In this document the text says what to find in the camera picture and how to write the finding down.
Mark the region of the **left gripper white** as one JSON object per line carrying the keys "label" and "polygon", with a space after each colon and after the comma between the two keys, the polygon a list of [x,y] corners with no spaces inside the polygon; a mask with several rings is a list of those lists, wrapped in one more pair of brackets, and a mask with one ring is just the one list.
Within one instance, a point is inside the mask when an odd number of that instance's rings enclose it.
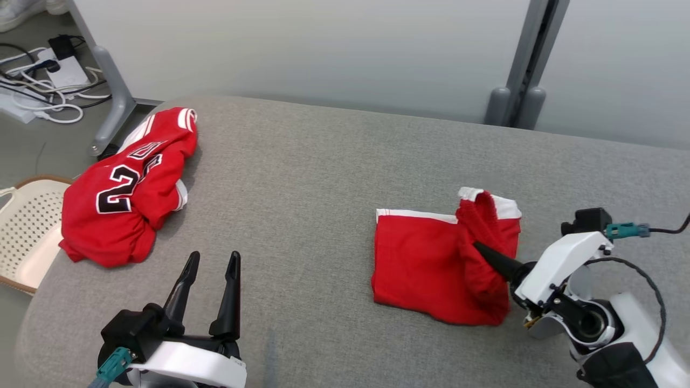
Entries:
{"label": "left gripper white", "polygon": [[[168,335],[183,335],[188,295],[199,270],[199,251],[190,253],[163,307]],[[233,251],[227,263],[221,306],[211,323],[212,337],[153,336],[133,348],[128,380],[133,388],[245,388],[246,364],[239,355],[241,255]]]}

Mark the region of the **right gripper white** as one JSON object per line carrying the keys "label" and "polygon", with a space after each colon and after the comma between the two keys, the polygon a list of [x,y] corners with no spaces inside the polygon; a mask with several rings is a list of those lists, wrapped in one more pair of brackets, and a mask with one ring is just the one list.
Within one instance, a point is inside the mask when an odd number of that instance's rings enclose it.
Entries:
{"label": "right gripper white", "polygon": [[609,314],[591,301],[590,260],[611,253],[614,244],[602,232],[565,235],[535,262],[521,263],[480,241],[474,248],[511,284],[511,295],[527,315],[525,324],[605,324]]}

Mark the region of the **red shorts with white hem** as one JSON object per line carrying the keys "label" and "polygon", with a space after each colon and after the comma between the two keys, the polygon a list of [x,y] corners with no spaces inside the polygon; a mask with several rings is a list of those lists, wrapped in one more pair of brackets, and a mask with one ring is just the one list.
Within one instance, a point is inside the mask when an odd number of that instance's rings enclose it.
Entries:
{"label": "red shorts with white hem", "polygon": [[498,326],[510,312],[508,285],[474,244],[515,259],[522,214],[483,189],[458,197],[455,214],[377,209],[373,300],[446,324]]}

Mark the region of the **red basketball jersey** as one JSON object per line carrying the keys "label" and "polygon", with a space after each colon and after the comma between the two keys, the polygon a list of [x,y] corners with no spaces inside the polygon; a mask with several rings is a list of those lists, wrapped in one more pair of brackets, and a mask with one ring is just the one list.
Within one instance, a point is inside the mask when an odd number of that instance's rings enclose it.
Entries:
{"label": "red basketball jersey", "polygon": [[145,261],[166,218],[188,202],[182,176],[197,148],[197,119],[187,107],[151,115],[65,191],[59,245],[73,262]]}

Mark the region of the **cream perforated laundry basket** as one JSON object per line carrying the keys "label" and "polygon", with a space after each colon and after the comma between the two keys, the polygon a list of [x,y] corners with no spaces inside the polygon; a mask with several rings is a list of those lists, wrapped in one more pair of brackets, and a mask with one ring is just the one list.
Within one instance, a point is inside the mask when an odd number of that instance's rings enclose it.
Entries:
{"label": "cream perforated laundry basket", "polygon": [[63,197],[71,184],[35,175],[0,190],[0,285],[35,295],[61,250]]}

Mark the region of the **grey partition leg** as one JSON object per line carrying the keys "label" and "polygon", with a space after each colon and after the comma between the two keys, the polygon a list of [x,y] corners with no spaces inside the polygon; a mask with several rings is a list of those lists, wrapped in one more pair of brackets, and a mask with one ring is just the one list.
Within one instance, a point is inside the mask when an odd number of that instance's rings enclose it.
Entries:
{"label": "grey partition leg", "polygon": [[77,0],[66,0],[69,12],[80,32],[84,35],[89,51],[96,63],[100,66],[102,74],[111,91],[111,108],[100,128],[96,131],[93,142],[89,146],[88,155],[97,157],[102,155],[108,145],[118,134],[119,130],[129,119],[131,113],[138,105],[158,106],[160,100],[134,98],[126,86],[123,76],[114,63],[110,52],[103,46],[96,44],[93,35],[81,12],[78,10]]}

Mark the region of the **white flat box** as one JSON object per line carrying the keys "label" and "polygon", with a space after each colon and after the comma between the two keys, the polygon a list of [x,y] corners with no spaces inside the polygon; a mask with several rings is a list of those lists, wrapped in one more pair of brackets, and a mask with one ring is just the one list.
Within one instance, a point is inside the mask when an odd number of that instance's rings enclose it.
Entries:
{"label": "white flat box", "polygon": [[30,123],[30,121],[36,118],[36,115],[30,109],[25,109],[20,106],[37,108],[42,107],[41,104],[36,99],[28,98],[28,96],[15,94],[10,90],[0,88],[0,117],[12,118],[13,120],[19,121],[23,124]]}

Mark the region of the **black power adapter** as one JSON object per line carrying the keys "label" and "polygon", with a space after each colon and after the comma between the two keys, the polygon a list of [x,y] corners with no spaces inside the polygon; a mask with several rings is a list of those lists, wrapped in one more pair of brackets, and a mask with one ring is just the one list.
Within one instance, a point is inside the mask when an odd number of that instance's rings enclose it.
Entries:
{"label": "black power adapter", "polygon": [[49,39],[49,46],[57,60],[65,60],[76,56],[76,49],[70,35],[60,34]]}

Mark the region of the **grey partition post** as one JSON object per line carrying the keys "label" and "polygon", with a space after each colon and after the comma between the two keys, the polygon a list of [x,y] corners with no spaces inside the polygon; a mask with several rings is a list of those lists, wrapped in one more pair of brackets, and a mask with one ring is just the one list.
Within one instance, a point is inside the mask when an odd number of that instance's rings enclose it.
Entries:
{"label": "grey partition post", "polygon": [[540,81],[571,0],[530,0],[503,87],[488,99],[484,123],[534,130],[547,98]]}

